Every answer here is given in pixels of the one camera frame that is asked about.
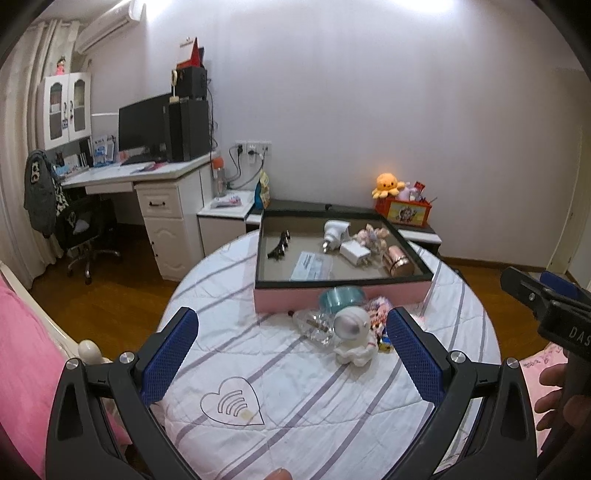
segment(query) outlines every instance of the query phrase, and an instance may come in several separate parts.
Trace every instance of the pink bedsheet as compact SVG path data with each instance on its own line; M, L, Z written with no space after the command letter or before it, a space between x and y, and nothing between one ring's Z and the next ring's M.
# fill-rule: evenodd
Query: pink bedsheet
M34 313L1 277L0 423L23 459L44 478L47 428L64 358ZM122 428L114 432L120 444L130 443Z
M545 368L551 367L552 365L565 364L567 358L562 352L562 347L554 343L549 343L548 346L541 352L526 358L520 362L525 382L527 383L527 390L530 394L530 400L532 409L534 408L535 402L543 396L550 393L552 390L556 390L557 387L545 387L540 385L540 373ZM544 416L543 413L534 412L534 421L537 424ZM546 440L550 430L544 430L543 432L536 432L538 453L541 451L542 444Z

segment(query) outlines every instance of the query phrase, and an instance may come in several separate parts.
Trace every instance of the white wall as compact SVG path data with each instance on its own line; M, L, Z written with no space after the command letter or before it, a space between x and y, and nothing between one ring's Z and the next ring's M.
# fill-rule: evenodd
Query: white wall
M369 206L392 171L439 197L444 255L545 266L579 123L555 67L577 62L557 61L570 49L531 0L496 1L148 0L145 24L92 55L92 109L166 92L197 35L224 157L272 141L274 198Z
M569 266L569 272L583 288L591 282L591 215L581 237L579 248Z

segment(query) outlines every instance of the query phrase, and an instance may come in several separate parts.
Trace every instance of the heart pattern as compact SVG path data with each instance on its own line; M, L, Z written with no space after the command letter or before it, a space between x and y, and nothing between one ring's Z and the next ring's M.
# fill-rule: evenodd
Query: heart pattern
M252 385L242 377L230 377L219 386L217 393L201 399L201 410L213 421L224 425L245 427L264 425L261 406Z

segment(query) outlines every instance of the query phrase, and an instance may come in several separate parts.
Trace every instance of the finger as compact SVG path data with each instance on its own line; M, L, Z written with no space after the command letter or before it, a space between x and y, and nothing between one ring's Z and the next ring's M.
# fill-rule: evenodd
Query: finger
M279 468L273 473L267 475L265 480L292 480L291 474L284 468Z
M554 410L555 408L558 408L561 398L562 390L552 390L552 392L550 392L545 397L538 399L534 405L534 412L544 413L548 410Z
M566 365L558 364L552 365L544 370L540 374L540 384L548 387L563 387L564 377L566 376Z
M552 426L552 424L554 423L555 418L556 418L556 410L550 410L538 422L538 424L535 426L535 429L538 430L538 432L541 432L542 430L545 430L545 429L549 429Z
M564 419L574 428L582 427L591 413L591 397L574 395L564 406Z

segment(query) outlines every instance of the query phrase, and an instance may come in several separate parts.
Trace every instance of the astronaut figurine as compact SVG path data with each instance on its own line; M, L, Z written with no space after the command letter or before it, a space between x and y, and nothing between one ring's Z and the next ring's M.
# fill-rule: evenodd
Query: astronaut figurine
M369 313L361 307L346 307L335 314L335 335L342 340L335 347L338 363L362 367L374 357L378 343L370 327Z

